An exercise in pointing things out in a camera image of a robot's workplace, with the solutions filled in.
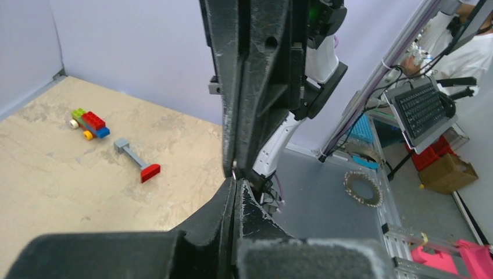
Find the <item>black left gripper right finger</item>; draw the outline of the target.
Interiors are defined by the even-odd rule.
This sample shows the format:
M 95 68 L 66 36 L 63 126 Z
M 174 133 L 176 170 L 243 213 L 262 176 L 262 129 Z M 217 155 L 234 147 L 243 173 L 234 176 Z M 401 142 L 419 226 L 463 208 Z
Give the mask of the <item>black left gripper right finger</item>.
M 396 278 L 386 249 L 373 239 L 305 238 L 285 232 L 237 182 L 238 278 Z

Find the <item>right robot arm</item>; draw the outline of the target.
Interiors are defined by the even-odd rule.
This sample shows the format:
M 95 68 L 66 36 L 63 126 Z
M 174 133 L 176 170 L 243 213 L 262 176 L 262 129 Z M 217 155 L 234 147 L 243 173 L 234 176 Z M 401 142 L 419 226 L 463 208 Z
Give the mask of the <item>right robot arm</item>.
M 314 118 L 347 66 L 334 34 L 343 1 L 201 1 L 214 75 L 209 92 L 222 100 L 222 168 L 252 179 L 261 149 L 289 116 Z

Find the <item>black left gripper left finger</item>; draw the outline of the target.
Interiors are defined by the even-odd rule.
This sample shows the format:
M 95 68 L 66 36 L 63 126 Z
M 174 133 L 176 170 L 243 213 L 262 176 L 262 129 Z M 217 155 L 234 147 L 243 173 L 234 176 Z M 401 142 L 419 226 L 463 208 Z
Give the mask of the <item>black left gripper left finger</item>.
M 170 231 L 44 234 L 7 278 L 230 278 L 236 183 L 226 179 Z

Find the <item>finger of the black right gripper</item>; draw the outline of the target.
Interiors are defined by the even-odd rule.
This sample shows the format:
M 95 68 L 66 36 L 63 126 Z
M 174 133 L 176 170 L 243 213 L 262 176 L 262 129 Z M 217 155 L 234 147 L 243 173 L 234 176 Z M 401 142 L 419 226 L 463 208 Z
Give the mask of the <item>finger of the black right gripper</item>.
M 236 172 L 251 179 L 264 144 L 299 108 L 308 36 L 307 1 L 249 1 L 235 142 Z
M 243 58 L 240 51 L 239 1 L 200 1 L 205 34 L 212 50 L 215 76 L 222 95 L 222 155 L 226 177 L 234 175 Z

